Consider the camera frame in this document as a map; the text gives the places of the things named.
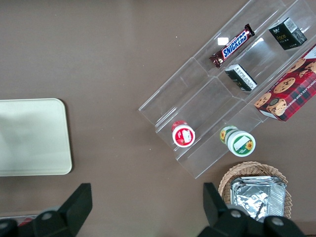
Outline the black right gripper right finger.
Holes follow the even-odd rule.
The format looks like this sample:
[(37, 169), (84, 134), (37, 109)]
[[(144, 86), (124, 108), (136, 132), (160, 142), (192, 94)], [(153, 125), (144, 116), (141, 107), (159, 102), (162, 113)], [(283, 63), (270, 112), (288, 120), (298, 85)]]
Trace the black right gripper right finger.
[(262, 236), (262, 224), (236, 208), (229, 209), (213, 183), (203, 184), (203, 208), (209, 225), (199, 237)]

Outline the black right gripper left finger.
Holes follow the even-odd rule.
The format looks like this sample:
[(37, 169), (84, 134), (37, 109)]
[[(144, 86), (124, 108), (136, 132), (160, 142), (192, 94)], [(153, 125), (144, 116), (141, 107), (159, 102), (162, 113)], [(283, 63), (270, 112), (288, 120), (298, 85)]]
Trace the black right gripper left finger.
[(82, 183), (57, 209), (41, 213), (32, 221), (36, 237), (75, 237), (92, 210), (90, 183)]

